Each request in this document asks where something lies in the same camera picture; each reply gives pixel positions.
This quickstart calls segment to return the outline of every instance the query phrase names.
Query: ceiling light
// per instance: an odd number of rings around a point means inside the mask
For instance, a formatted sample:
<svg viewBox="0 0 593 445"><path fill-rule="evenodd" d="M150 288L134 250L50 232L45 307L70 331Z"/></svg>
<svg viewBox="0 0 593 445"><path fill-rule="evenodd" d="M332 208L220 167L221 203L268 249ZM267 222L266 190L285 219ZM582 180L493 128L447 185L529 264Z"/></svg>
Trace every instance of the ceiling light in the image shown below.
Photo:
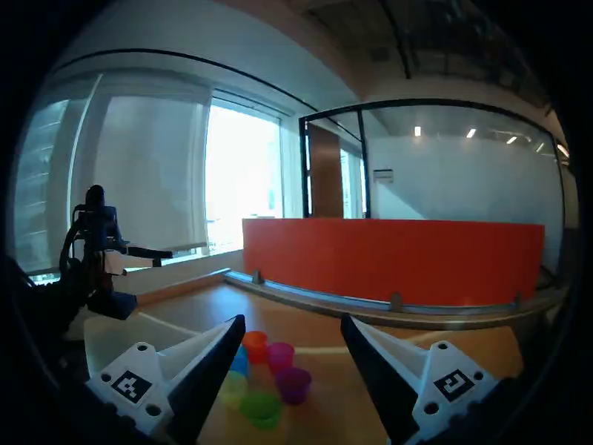
<svg viewBox="0 0 593 445"><path fill-rule="evenodd" d="M562 153L564 154L564 156L570 157L569 156L569 151L566 150L561 144L558 144L557 147L558 147L558 150L562 151Z"/></svg>

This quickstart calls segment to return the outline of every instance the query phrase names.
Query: orange cup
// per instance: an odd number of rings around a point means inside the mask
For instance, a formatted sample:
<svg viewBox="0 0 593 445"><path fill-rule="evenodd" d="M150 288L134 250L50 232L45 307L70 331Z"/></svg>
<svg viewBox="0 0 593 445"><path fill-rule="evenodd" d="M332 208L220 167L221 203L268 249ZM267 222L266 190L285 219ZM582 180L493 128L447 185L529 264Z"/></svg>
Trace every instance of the orange cup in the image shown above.
<svg viewBox="0 0 593 445"><path fill-rule="evenodd" d="M249 363L265 363L268 359L268 336L261 331L249 331L243 336Z"/></svg>

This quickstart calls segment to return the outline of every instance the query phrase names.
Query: blue cup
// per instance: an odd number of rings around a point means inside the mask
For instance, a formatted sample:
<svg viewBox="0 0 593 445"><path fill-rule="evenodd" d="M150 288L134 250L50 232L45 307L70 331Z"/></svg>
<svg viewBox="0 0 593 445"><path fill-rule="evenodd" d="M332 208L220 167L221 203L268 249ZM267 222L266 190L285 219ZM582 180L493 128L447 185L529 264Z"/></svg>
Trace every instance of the blue cup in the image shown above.
<svg viewBox="0 0 593 445"><path fill-rule="evenodd" d="M249 360L247 359L247 351L241 346L237 351L233 363L231 364L230 371L238 372L245 377L248 376L249 372Z"/></svg>

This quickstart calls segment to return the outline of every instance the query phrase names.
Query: orange partition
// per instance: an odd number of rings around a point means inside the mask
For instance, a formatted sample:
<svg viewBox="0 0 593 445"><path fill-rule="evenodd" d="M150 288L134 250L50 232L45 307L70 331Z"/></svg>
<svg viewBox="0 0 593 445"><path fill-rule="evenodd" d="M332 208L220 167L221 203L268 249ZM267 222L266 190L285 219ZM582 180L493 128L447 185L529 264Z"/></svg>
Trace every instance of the orange partition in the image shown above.
<svg viewBox="0 0 593 445"><path fill-rule="evenodd" d="M533 297L544 227L498 222L243 220L245 268L312 291L403 304Z"/></svg>

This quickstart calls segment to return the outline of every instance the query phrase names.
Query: purple cup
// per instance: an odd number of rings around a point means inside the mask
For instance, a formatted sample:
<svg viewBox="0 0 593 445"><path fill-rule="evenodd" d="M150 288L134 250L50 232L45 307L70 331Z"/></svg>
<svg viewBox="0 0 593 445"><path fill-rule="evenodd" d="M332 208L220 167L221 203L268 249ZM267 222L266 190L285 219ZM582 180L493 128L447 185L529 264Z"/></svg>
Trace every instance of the purple cup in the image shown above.
<svg viewBox="0 0 593 445"><path fill-rule="evenodd" d="M268 346L268 366L273 375L292 367L294 348L288 343L272 343Z"/></svg>
<svg viewBox="0 0 593 445"><path fill-rule="evenodd" d="M284 403L299 405L304 402L311 385L311 374L300 368L286 368L276 374L276 386Z"/></svg>

